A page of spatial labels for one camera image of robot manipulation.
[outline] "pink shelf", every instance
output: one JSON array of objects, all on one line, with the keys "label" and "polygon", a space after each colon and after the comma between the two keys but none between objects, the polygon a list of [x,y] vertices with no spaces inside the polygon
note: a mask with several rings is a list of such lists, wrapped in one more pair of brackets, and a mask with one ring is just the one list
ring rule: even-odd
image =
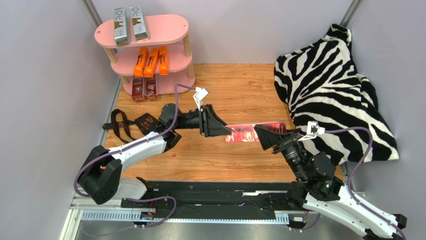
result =
[{"label": "pink shelf", "polygon": [[[182,44],[167,45],[168,52],[168,72],[175,73],[186,69],[193,59],[192,56],[185,56],[185,49]],[[133,76],[133,69],[138,60],[138,47],[125,48],[119,51],[116,56],[118,61],[111,63],[111,67],[118,75]],[[157,65],[155,73],[158,74],[160,65]]]},{"label": "pink shelf", "polygon": [[127,24],[129,24],[129,35],[131,36],[129,44],[120,47],[117,46],[114,40],[114,21],[112,19],[97,27],[94,32],[94,38],[99,45],[107,49],[131,48],[173,44],[182,40],[189,30],[188,21],[175,14],[145,16],[144,20],[149,40],[136,41],[133,27],[130,24],[132,22],[131,18],[128,18],[127,21]]},{"label": "pink shelf", "polygon": [[[167,75],[157,75],[158,77],[158,94],[164,95],[164,94],[174,94],[175,93],[175,85],[176,84],[182,84],[186,86],[194,86],[195,84],[195,77],[193,79],[190,79],[188,77],[188,70],[182,70],[178,72],[169,73]],[[133,86],[133,78],[129,77],[129,84],[124,84],[124,90],[129,94],[132,95],[132,86]],[[188,89],[183,87],[178,87],[177,92],[178,93],[184,93],[188,91]]]}]

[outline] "wood grain surface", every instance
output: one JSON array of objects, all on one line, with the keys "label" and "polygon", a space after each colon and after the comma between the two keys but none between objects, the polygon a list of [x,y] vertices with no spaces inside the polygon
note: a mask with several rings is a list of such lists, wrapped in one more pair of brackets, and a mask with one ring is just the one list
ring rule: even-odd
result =
[{"label": "wood grain surface", "polygon": [[[294,129],[287,105],[274,87],[272,64],[194,64],[197,87],[208,88],[205,104],[212,104],[217,115],[229,125],[284,120]],[[194,110],[194,91],[179,94],[182,112]],[[116,108],[134,120],[144,113],[158,118],[162,107],[174,103],[174,95],[159,100],[133,102],[123,90]],[[281,154],[263,151],[259,142],[225,143],[224,136],[203,137],[198,129],[179,129],[182,139],[171,150],[149,157],[124,173],[124,177],[142,177],[164,181],[291,182],[295,176]],[[136,127],[132,136],[141,138]],[[110,130],[105,148],[123,143]],[[343,179],[340,167],[336,175]]]}]

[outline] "box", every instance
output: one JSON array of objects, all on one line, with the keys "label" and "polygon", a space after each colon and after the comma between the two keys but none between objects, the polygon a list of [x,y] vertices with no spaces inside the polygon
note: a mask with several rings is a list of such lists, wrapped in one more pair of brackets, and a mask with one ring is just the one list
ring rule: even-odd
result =
[{"label": "box", "polygon": [[167,46],[160,47],[160,67],[159,72],[161,75],[169,74],[169,55],[167,53]]},{"label": "box", "polygon": [[148,47],[142,46],[139,48],[136,65],[134,66],[134,69],[133,69],[133,74],[135,77],[144,76],[144,69],[145,69],[145,64],[147,63],[148,54],[149,54]]},{"label": "box", "polygon": [[127,15],[124,7],[114,9],[114,40],[117,46],[129,44]]},{"label": "box", "polygon": [[145,95],[147,100],[159,99],[157,76],[145,78]]},{"label": "box", "polygon": [[287,132],[286,122],[283,120],[240,124],[240,125],[228,125],[226,126],[226,128],[231,131],[231,135],[225,136],[225,142],[226,143],[259,142],[258,134],[255,131],[255,125],[276,133],[283,134]]},{"label": "box", "polygon": [[144,15],[140,6],[130,8],[131,23],[133,26],[134,37],[137,41],[148,40],[147,26],[145,25]]},{"label": "box", "polygon": [[143,77],[133,77],[131,98],[135,102],[145,101],[145,81]]},{"label": "box", "polygon": [[159,60],[160,49],[158,47],[153,47],[149,53],[148,63],[146,64],[145,69],[143,70],[143,76],[148,78],[154,77],[154,72],[157,68],[157,62]]}]

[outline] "zebra print fabric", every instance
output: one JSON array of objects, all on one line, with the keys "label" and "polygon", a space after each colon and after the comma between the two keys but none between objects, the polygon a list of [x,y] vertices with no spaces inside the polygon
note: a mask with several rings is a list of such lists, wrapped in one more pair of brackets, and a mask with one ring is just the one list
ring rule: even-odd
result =
[{"label": "zebra print fabric", "polygon": [[[275,88],[288,104],[296,128],[306,132],[308,121],[318,121],[326,130],[365,127],[373,135],[369,161],[399,158],[397,143],[379,113],[376,90],[358,74],[351,55],[351,31],[333,24],[319,41],[278,57]],[[367,133],[350,131],[324,134],[304,141],[310,156],[325,152],[334,165],[358,162],[367,149]]]}]

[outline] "silver box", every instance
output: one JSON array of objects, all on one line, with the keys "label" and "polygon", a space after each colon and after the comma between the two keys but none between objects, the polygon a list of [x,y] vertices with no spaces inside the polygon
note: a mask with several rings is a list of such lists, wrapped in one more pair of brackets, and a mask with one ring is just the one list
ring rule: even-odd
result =
[{"label": "silver box", "polygon": [[114,39],[117,46],[129,44],[128,32],[126,9],[114,9]]},{"label": "silver box", "polygon": [[148,40],[147,26],[145,25],[144,15],[140,6],[133,6],[130,8],[131,24],[133,25],[133,32],[136,40]]}]

